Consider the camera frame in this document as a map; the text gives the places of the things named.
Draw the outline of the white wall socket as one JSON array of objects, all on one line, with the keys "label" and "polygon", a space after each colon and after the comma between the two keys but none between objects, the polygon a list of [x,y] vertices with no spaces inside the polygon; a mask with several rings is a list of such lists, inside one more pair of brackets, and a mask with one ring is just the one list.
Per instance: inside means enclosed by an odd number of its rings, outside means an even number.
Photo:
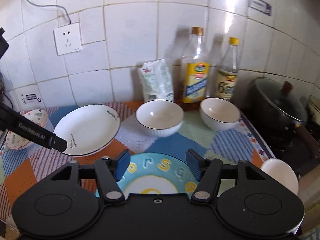
[{"label": "white wall socket", "polygon": [[58,56],[80,51],[80,24],[73,23],[54,29],[54,39]]}]

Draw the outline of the white ribbed bowl by bottles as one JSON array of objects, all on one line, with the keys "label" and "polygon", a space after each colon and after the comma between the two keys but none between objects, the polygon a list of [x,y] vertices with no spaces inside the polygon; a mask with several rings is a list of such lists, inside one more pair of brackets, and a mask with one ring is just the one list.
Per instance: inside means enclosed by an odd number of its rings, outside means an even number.
[{"label": "white ribbed bowl by bottles", "polygon": [[214,131],[232,129],[240,120],[239,109],[220,98],[206,98],[200,103],[202,121]]}]

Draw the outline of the large white ribbed bowl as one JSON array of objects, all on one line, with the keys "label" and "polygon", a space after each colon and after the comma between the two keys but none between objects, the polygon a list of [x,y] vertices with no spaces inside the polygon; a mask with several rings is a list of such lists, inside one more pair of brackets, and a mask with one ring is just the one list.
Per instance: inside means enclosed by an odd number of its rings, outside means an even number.
[{"label": "large white ribbed bowl", "polygon": [[168,100],[153,100],[139,106],[135,113],[140,129],[148,136],[164,138],[182,126],[183,109]]}]

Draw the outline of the colourful patchwork mat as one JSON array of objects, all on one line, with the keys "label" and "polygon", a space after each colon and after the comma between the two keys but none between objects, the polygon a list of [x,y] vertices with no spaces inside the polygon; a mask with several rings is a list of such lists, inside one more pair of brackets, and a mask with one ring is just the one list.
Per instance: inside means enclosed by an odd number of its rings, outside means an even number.
[{"label": "colourful patchwork mat", "polygon": [[[121,126],[114,140],[103,150],[77,157],[80,164],[92,164],[102,156],[115,157],[124,149],[131,153],[155,152],[185,160],[187,149],[194,149],[203,157],[221,157],[224,161],[251,161],[260,166],[274,154],[251,123],[242,116],[234,129],[215,132],[202,121],[198,111],[186,112],[179,131],[166,138],[150,137],[138,127],[135,111],[141,102],[108,103],[120,117]],[[22,150],[1,148],[1,221],[6,222],[14,201],[27,189],[72,160],[71,156],[29,145]]]}]

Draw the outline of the black wok with lid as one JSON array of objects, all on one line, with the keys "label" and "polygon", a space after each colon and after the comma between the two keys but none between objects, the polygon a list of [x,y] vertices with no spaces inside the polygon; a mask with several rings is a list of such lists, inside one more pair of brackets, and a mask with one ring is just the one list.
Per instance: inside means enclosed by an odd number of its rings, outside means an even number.
[{"label": "black wok with lid", "polygon": [[248,96],[268,117],[277,118],[283,126],[294,130],[311,154],[319,159],[319,142],[306,129],[307,112],[292,90],[288,81],[278,83],[267,77],[257,77],[249,83]]}]

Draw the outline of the black gas stove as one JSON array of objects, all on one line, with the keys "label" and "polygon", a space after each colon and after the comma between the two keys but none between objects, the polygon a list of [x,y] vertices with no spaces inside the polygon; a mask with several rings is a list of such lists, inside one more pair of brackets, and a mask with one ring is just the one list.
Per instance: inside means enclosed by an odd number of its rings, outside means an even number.
[{"label": "black gas stove", "polygon": [[277,116],[261,109],[243,107],[242,112],[257,130],[277,159],[287,163],[300,177],[319,166],[317,158],[298,133],[284,126]]}]

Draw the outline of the white oval plate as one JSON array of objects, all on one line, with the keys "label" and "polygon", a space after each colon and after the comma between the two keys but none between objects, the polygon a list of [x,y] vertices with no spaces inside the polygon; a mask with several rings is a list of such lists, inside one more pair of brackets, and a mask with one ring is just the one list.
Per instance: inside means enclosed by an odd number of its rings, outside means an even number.
[{"label": "white oval plate", "polygon": [[54,133],[67,142],[63,154],[84,157],[106,148],[120,129],[120,116],[105,105],[88,105],[64,116]]}]

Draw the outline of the blue egg plate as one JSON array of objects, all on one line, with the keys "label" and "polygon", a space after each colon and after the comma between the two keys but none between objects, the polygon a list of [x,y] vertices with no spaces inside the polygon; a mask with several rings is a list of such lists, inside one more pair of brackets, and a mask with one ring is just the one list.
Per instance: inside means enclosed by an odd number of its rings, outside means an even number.
[{"label": "blue egg plate", "polygon": [[117,184],[125,198],[131,193],[186,193],[190,197],[199,182],[180,159],[148,152],[131,156],[129,166]]}]

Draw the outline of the wall sticker label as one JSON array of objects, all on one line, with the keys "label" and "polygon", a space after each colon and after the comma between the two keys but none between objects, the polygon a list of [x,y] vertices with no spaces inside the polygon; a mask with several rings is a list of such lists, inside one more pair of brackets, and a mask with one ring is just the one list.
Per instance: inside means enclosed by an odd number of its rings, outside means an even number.
[{"label": "wall sticker label", "polygon": [[21,100],[23,105],[42,103],[42,99],[35,93],[21,94]]}]

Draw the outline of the vinegar bottle yellow cap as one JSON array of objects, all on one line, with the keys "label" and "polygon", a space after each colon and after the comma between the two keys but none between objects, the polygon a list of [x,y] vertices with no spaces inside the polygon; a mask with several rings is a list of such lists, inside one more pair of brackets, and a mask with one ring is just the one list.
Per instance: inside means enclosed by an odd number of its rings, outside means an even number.
[{"label": "vinegar bottle yellow cap", "polygon": [[223,100],[231,101],[238,78],[238,46],[239,39],[229,38],[229,47],[222,58],[216,76],[215,95]]}]

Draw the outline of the small white bowl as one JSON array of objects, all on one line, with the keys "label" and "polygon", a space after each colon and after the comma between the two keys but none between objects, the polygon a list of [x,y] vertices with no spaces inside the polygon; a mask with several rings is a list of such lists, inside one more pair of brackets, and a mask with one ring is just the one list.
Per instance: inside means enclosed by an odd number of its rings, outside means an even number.
[{"label": "small white bowl", "polygon": [[271,158],[264,161],[260,169],[271,176],[273,179],[281,183],[295,195],[298,195],[298,178],[293,169],[289,165],[287,165],[287,163],[279,159]]}]

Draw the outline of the yellow label oil bottle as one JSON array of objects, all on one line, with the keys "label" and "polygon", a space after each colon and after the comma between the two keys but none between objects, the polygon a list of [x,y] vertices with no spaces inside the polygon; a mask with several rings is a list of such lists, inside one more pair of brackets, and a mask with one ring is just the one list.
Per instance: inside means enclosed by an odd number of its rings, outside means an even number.
[{"label": "yellow label oil bottle", "polygon": [[204,40],[204,29],[192,27],[189,41],[183,49],[177,104],[182,109],[199,109],[205,98],[209,75],[209,52]]}]

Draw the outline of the white seasoning bag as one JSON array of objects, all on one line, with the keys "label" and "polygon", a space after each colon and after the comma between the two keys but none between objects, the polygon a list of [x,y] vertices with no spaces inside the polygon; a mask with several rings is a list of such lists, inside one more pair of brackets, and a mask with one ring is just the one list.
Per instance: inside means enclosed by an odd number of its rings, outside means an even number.
[{"label": "white seasoning bag", "polygon": [[144,102],[174,100],[170,64],[169,59],[160,59],[146,62],[138,69],[138,75],[143,87]]}]

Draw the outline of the pink rabbit bowl plate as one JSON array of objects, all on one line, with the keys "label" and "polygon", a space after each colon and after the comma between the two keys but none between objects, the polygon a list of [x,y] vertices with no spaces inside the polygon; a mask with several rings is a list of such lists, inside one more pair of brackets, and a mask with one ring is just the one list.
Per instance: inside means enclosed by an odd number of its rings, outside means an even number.
[{"label": "pink rabbit bowl plate", "polygon": [[44,128],[49,118],[44,109],[28,111],[23,115],[10,109],[3,112],[7,119],[1,121],[9,130],[5,140],[8,149],[22,150],[33,142],[42,145],[48,140]]}]

